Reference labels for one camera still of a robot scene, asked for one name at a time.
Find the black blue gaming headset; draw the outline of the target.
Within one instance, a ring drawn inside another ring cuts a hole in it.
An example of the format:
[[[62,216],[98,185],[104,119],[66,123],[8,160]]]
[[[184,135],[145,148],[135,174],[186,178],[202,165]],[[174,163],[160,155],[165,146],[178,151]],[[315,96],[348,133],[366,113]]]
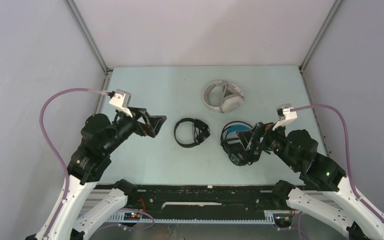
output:
[[[236,166],[250,166],[258,162],[261,157],[260,151],[246,150],[238,136],[239,132],[245,132],[251,128],[249,123],[235,120],[228,122],[221,131],[220,145],[228,155],[229,160]]]

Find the white grey gaming headset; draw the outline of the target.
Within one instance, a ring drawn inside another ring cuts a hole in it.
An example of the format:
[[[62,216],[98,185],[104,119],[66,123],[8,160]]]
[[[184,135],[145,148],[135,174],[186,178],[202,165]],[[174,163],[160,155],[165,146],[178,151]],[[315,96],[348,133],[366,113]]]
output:
[[[220,87],[220,95],[218,105],[213,105],[210,103],[209,97],[216,87]],[[209,84],[204,89],[202,97],[208,109],[221,114],[231,112],[240,107],[245,101],[243,91],[237,85],[226,80],[218,80]]]

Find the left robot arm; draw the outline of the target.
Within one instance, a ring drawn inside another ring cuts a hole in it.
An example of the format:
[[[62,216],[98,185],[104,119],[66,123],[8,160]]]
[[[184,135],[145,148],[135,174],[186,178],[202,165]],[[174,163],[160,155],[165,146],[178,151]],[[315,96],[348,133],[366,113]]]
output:
[[[165,115],[150,115],[145,108],[129,108],[132,116],[117,111],[113,121],[103,114],[91,115],[80,131],[82,139],[67,167],[69,183],[44,226],[28,240],[88,240],[119,209],[133,208],[138,202],[137,186],[121,179],[109,194],[86,214],[80,216],[85,201],[111,164],[111,153],[132,134],[155,138]]]

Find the small black on-ear headphones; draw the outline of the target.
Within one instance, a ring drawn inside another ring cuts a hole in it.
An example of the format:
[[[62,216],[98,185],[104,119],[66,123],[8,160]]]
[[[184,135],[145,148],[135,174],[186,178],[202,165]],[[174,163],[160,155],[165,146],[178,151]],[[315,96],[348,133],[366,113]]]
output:
[[[183,123],[192,123],[192,138],[193,138],[193,143],[181,143],[177,139],[177,128],[179,127],[180,124]],[[208,139],[211,135],[211,131],[209,128],[209,125],[205,123],[204,121],[197,119],[197,118],[190,118],[190,117],[185,117],[180,119],[175,125],[173,129],[173,136],[176,141],[176,143],[186,149],[190,149],[196,146],[199,146],[202,144],[206,139]]]

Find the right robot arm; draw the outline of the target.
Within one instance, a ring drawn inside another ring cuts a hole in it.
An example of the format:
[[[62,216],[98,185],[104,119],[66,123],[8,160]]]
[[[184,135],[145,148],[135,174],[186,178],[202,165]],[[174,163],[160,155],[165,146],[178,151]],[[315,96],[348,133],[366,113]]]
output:
[[[350,240],[384,240],[384,213],[351,186],[351,177],[333,159],[317,152],[318,142],[305,130],[285,134],[284,127],[257,123],[238,133],[247,149],[272,152],[306,186],[334,201],[335,208],[309,196],[297,186],[279,180],[271,191],[271,204],[289,207],[329,225]]]

